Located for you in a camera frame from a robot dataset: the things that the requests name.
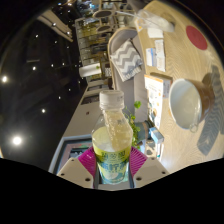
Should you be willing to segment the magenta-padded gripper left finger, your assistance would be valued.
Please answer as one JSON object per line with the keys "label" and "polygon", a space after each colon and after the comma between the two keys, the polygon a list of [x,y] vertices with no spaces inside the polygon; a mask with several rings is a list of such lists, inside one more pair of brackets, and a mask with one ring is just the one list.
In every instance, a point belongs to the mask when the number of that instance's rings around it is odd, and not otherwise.
{"label": "magenta-padded gripper left finger", "polygon": [[90,147],[78,158],[70,158],[58,172],[58,176],[81,187],[93,189],[96,170],[96,157]]}

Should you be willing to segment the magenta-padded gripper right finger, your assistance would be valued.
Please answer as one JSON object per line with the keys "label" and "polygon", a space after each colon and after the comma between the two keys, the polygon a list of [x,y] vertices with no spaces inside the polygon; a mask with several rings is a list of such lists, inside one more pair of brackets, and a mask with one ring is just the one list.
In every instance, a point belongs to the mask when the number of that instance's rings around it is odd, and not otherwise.
{"label": "magenta-padded gripper right finger", "polygon": [[132,147],[129,156],[129,182],[131,188],[140,188],[167,176],[169,172],[156,157],[147,157]]}

